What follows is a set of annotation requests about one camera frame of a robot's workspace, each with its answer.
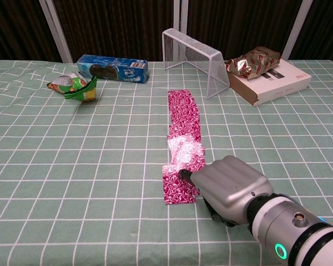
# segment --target dark curtain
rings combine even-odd
[[[333,0],[314,0],[290,59],[333,60]]]
[[[0,59],[62,61],[38,0],[0,1]]]
[[[73,60],[83,54],[163,60],[173,0],[54,0]]]
[[[257,46],[282,53],[301,0],[189,0],[188,35],[239,57]]]

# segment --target green snack bag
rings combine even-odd
[[[64,74],[47,84],[47,87],[64,94],[66,99],[92,101],[96,98],[97,78],[87,82],[78,72]]]
[[[64,93],[64,98],[66,99],[76,99],[79,101],[92,101],[96,98],[96,83],[98,78],[94,76],[92,80],[85,86],[77,80],[73,79],[73,90]]]

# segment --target green indicator light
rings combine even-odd
[[[275,252],[279,256],[280,259],[286,259],[287,258],[286,249],[280,243],[275,245]]]

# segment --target crumpled snack wrapper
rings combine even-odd
[[[87,82],[78,72],[64,74],[47,84],[47,87],[64,94],[66,99],[92,101],[96,99],[97,77]]]
[[[281,55],[266,47],[256,47],[241,57],[226,62],[226,69],[234,75],[252,79],[280,63]]]

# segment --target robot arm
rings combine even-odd
[[[179,178],[199,188],[211,214],[227,226],[248,224],[253,237],[288,266],[333,266],[333,226],[286,195],[246,163],[226,156]]]

